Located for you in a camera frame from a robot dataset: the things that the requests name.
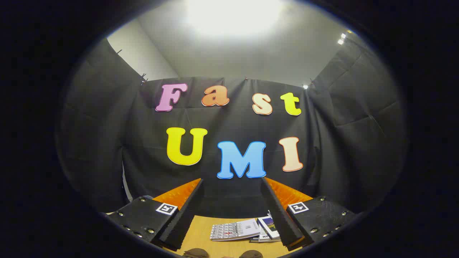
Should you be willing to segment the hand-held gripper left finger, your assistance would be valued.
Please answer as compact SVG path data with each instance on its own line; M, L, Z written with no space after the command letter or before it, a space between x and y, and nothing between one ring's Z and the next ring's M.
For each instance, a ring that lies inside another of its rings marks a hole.
M203 192L203 180L197 178L157 197L139 196L106 218L138 239L176 251L182 246Z

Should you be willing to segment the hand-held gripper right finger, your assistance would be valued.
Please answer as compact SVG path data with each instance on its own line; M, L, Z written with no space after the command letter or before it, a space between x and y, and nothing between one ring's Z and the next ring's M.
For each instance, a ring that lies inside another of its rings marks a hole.
M312 198L267 177L261 180L261 191L281 242L289 251L324 242L358 216L326 196Z

